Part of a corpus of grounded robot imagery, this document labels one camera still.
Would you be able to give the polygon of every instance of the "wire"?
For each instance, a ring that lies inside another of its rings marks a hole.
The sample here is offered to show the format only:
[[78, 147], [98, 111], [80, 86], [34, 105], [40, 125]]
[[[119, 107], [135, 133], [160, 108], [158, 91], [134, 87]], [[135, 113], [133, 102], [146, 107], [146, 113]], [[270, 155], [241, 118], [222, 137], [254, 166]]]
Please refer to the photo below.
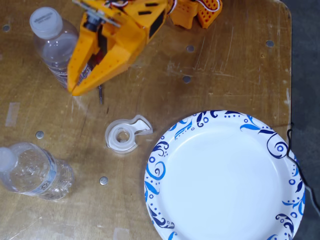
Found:
[[216, 7], [216, 9], [210, 9], [206, 6], [205, 2], [203, 2], [203, 0], [196, 0], [197, 2], [199, 2], [200, 4], [202, 4], [202, 6], [208, 10], [209, 12], [217, 12], [220, 9], [220, 0], [216, 0], [216, 2], [218, 3], [218, 6]]
[[128, 0], [127, 1], [123, 1], [123, 3], [118, 3], [118, 2], [122, 2], [122, 0], [108, 0], [104, 3], [104, 6], [109, 7], [110, 5], [118, 7], [118, 8], [122, 8], [128, 5]]
[[111, 3], [112, 6], [116, 6], [118, 8], [122, 8], [128, 5], [128, 1], [125, 1], [124, 3], [117, 3], [117, 2], [112, 2]]
[[302, 182], [304, 183], [304, 187], [305, 189], [307, 189], [307, 191], [309, 192], [310, 194], [310, 199], [311, 199], [311, 203], [312, 203], [312, 206], [313, 208], [315, 209], [315, 211], [317, 212], [317, 214], [319, 215], [320, 217], [320, 207], [319, 207], [319, 204], [317, 203], [317, 200], [316, 200], [316, 196], [315, 196], [315, 193], [314, 193], [314, 190], [307, 184], [307, 181], [305, 179], [305, 176], [303, 175], [302, 171], [301, 171], [301, 168], [299, 166], [299, 163], [297, 161], [295, 161], [292, 157], [289, 156], [289, 153], [290, 153], [290, 150], [291, 150], [291, 147], [292, 147], [292, 140], [291, 140], [291, 132], [292, 132], [292, 128], [293, 128], [294, 124], [291, 123], [291, 128], [286, 132], [286, 135], [288, 137], [288, 141], [289, 141], [289, 144], [288, 144], [288, 149], [286, 151], [286, 156], [289, 158], [289, 160], [291, 162], [293, 162], [294, 164], [296, 164], [298, 170], [299, 170], [299, 174], [300, 174], [300, 177], [302, 179]]
[[177, 3], [178, 3], [178, 0], [173, 0], [172, 7], [169, 10], [168, 15], [171, 14], [175, 10]]

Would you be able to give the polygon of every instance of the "black cable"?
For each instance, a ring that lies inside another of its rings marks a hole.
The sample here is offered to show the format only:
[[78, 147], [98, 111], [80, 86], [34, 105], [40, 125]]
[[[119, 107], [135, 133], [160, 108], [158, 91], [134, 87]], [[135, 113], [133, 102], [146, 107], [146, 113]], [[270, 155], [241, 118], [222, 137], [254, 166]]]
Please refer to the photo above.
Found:
[[299, 166], [299, 163], [297, 161], [295, 161], [292, 157], [289, 156], [289, 153], [290, 153], [290, 150], [291, 150], [291, 147], [292, 147], [292, 140], [291, 140], [291, 132], [292, 132], [292, 128], [293, 128], [294, 124], [292, 123], [291, 124], [291, 128], [286, 132], [286, 135], [288, 137], [288, 149], [286, 151], [286, 156], [289, 158], [290, 161], [292, 161], [294, 164], [296, 164], [298, 170], [299, 170], [299, 174], [300, 174], [300, 177], [301, 177], [301, 180], [302, 182], [304, 183], [304, 187], [305, 189], [308, 190], [309, 194], [310, 194], [310, 199], [311, 199], [311, 203], [315, 209], [315, 211], [318, 213], [319, 217], [320, 217], [320, 207], [319, 207], [319, 204], [316, 200], [316, 196], [314, 194], [314, 190], [307, 184], [307, 181], [305, 179], [305, 176], [303, 175], [302, 171], [301, 171], [301, 168]]

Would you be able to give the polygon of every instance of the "blue floral pattern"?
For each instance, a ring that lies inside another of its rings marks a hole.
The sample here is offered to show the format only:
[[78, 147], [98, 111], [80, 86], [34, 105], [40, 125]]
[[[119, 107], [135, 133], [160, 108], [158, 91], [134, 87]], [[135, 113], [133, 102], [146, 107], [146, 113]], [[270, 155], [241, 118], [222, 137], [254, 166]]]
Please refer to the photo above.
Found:
[[[217, 118], [223, 118], [226, 121], [235, 119], [237, 123], [239, 122], [239, 131], [248, 131], [250, 134], [257, 134], [257, 137], [265, 138], [266, 149], [276, 160], [281, 160], [287, 154], [287, 144], [271, 127], [250, 115], [237, 111], [202, 111], [177, 122], [154, 146], [144, 176], [144, 198], [147, 210], [152, 223], [164, 240], [179, 239], [179, 231], [175, 229], [175, 224], [167, 219], [168, 217], [162, 214], [160, 209], [157, 209], [159, 207], [157, 206], [157, 197], [161, 194], [161, 181], [166, 176], [165, 159], [168, 158], [171, 151], [170, 143], [171, 141], [179, 141], [182, 135], [192, 134], [192, 131], [205, 127], [207, 123], [216, 121]], [[291, 151], [289, 154], [299, 163]], [[286, 214], [280, 212], [274, 217], [274, 221], [277, 222], [275, 224], [282, 225], [282, 231], [270, 234], [265, 238], [266, 240], [292, 240], [303, 216], [306, 200], [305, 186], [297, 166], [290, 161], [287, 162], [287, 166], [291, 173], [287, 186], [291, 189], [294, 199], [282, 200], [281, 204], [288, 208]]]

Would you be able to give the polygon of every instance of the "clear tape roll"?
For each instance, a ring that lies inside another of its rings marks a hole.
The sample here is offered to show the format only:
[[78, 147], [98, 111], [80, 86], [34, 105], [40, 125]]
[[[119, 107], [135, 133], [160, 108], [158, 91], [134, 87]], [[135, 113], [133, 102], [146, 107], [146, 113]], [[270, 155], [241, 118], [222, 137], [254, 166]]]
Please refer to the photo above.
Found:
[[127, 154], [136, 147], [136, 135], [152, 134], [153, 128], [150, 122], [142, 115], [136, 115], [133, 119], [119, 119], [113, 121], [105, 130], [105, 142], [118, 154]]

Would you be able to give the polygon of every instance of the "orange plastic part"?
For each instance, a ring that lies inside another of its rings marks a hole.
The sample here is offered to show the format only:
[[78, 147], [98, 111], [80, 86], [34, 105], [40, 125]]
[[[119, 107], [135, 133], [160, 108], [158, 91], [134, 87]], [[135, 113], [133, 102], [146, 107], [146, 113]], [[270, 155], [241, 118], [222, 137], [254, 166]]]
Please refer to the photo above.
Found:
[[194, 17], [198, 13], [199, 3], [190, 0], [177, 0], [174, 11], [169, 15], [174, 25], [191, 29]]
[[123, 10], [140, 28], [144, 29], [147, 44], [165, 23], [168, 12], [167, 6], [167, 0], [135, 0], [129, 2]]
[[[204, 0], [205, 5], [209, 8], [209, 9], [216, 9], [218, 7], [218, 1], [219, 0]], [[202, 4], [199, 4], [199, 11], [198, 11], [198, 15], [197, 18], [201, 24], [201, 26], [204, 29], [207, 29], [212, 22], [217, 18], [217, 16], [219, 15], [219, 13], [221, 13], [222, 11], [222, 2], [220, 1], [220, 8], [218, 11], [215, 12], [210, 12], [208, 10], [205, 9], [204, 6], [202, 6]]]
[[79, 82], [79, 76], [90, 57], [100, 50], [98, 34], [84, 27], [87, 14], [83, 15], [79, 39], [67, 69], [68, 91], [73, 96], [82, 95], [128, 70], [164, 24], [168, 11], [167, 0], [152, 0], [150, 6], [145, 0], [136, 0], [123, 8], [125, 12], [116, 7], [104, 7], [105, 1], [102, 0], [83, 0], [83, 2], [104, 12], [105, 16], [112, 16], [120, 27], [110, 23], [101, 25], [101, 34], [107, 38], [107, 53], [91, 74]]

